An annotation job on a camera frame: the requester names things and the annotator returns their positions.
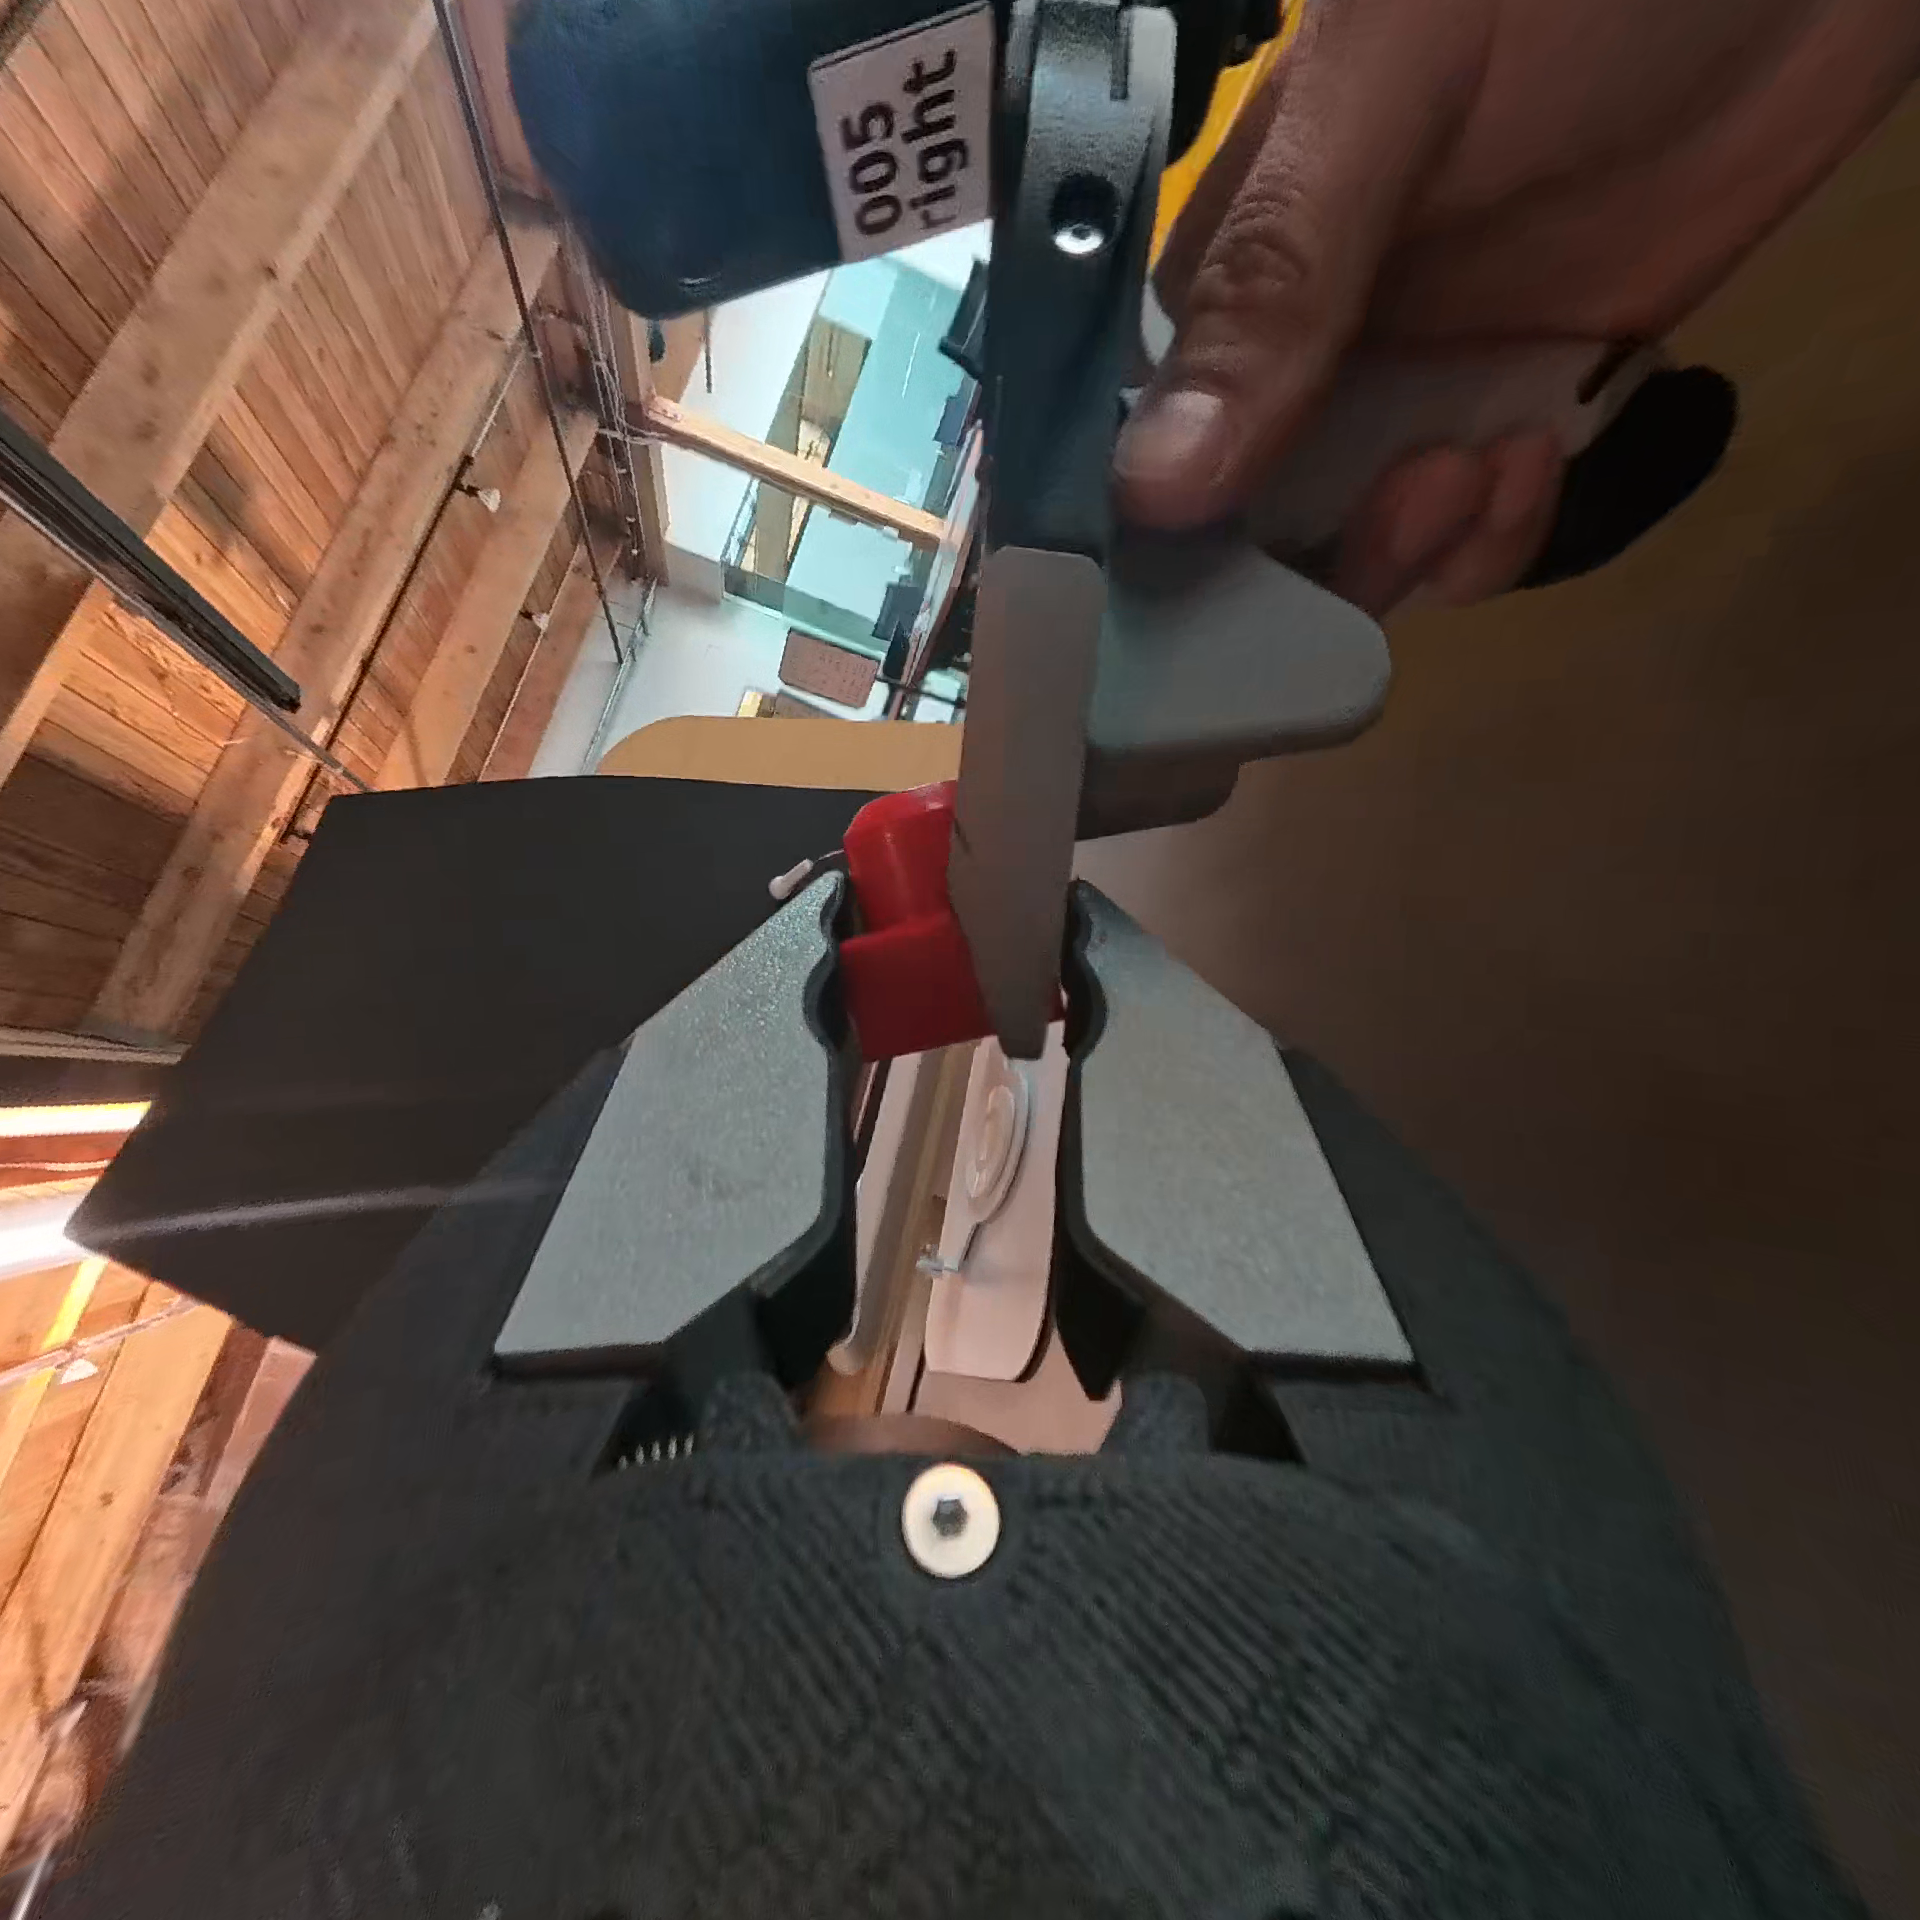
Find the person's right hand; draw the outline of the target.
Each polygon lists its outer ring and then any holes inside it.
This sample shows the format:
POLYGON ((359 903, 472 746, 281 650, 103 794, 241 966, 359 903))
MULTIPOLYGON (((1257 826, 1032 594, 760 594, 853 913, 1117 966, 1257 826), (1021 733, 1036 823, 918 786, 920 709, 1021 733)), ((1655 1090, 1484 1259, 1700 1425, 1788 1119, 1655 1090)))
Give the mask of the person's right hand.
POLYGON ((1914 65, 1914 2, 1302 5, 1159 258, 1124 517, 1234 517, 1356 349, 1661 339, 1914 65))

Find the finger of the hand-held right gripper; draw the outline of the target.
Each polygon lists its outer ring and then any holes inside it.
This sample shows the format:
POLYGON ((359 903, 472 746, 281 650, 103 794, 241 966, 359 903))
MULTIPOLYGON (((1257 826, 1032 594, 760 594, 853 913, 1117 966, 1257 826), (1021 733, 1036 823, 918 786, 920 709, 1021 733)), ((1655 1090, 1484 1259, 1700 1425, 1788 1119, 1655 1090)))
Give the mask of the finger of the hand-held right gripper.
POLYGON ((1094 560, 998 546, 981 569, 949 899, 998 1048, 1041 1055, 1106 611, 1094 560))
POLYGON ((1241 535, 1126 535, 1094 648, 1078 834, 1202 821, 1248 763, 1369 728, 1386 687, 1378 624, 1241 535))

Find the red toy building block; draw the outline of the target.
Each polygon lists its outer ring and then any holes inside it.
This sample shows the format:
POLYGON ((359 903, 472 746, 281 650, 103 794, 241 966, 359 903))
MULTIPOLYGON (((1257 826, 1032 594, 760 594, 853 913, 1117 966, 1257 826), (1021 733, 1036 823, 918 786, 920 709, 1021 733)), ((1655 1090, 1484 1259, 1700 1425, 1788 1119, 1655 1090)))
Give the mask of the red toy building block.
POLYGON ((924 783, 868 802, 842 853, 854 927, 837 966, 862 1054, 996 1038, 1036 1059, 1065 1018, 1072 806, 924 783))

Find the wooden book stand white base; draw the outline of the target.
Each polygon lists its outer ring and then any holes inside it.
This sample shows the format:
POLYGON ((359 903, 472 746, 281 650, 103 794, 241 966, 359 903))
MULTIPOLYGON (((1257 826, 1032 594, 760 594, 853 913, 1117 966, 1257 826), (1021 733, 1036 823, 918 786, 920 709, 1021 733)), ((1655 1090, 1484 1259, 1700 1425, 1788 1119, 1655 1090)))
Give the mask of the wooden book stand white base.
POLYGON ((328 802, 70 1241, 322 1351, 548 1097, 775 911, 769 877, 960 749, 677 715, 597 774, 328 802))

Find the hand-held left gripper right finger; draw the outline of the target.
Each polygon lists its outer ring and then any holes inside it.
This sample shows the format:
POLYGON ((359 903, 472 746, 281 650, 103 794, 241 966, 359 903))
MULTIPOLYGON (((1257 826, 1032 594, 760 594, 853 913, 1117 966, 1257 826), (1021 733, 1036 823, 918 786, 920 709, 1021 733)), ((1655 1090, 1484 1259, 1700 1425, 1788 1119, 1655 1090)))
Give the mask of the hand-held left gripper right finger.
POLYGON ((1063 987, 1053 1325, 1076 1383, 1414 1376, 1280 1043, 1080 879, 1063 987))

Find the yellow plastic bin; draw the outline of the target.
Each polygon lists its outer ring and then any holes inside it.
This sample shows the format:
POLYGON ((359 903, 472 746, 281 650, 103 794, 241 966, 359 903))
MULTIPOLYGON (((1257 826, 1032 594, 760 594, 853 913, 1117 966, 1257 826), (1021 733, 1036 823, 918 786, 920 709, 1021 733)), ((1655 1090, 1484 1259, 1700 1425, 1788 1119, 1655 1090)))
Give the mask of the yellow plastic bin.
POLYGON ((1266 83, 1266 78, 1276 70, 1278 62, 1293 42, 1301 30, 1302 10, 1302 2, 1280 2, 1276 35, 1261 40, 1255 50, 1239 54, 1215 74, 1200 127, 1185 151, 1168 163, 1159 179, 1156 222, 1148 251, 1148 264, 1152 270, 1159 267, 1168 239, 1185 205, 1193 200, 1193 191, 1207 169, 1230 144, 1239 121, 1257 101, 1261 83, 1266 83))

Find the black ceiling rail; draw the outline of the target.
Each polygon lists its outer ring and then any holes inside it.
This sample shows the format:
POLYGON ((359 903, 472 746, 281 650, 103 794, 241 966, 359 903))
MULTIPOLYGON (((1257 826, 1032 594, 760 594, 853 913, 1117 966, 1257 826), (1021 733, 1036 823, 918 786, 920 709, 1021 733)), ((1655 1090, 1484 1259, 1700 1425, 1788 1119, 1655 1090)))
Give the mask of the black ceiling rail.
POLYGON ((249 705, 274 715, 300 711, 300 683, 12 416, 2 416, 2 497, 4 507, 28 521, 62 558, 196 658, 249 705))

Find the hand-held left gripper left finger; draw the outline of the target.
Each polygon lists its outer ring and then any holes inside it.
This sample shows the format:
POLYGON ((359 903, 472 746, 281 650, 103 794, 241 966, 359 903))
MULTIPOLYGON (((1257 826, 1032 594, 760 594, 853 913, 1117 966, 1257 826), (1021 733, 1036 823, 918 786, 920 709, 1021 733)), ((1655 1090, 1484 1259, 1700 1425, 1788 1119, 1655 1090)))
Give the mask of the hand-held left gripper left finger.
POLYGON ((498 1371, 823 1366, 856 1304, 848 903, 848 875, 816 870, 630 1034, 498 1371))

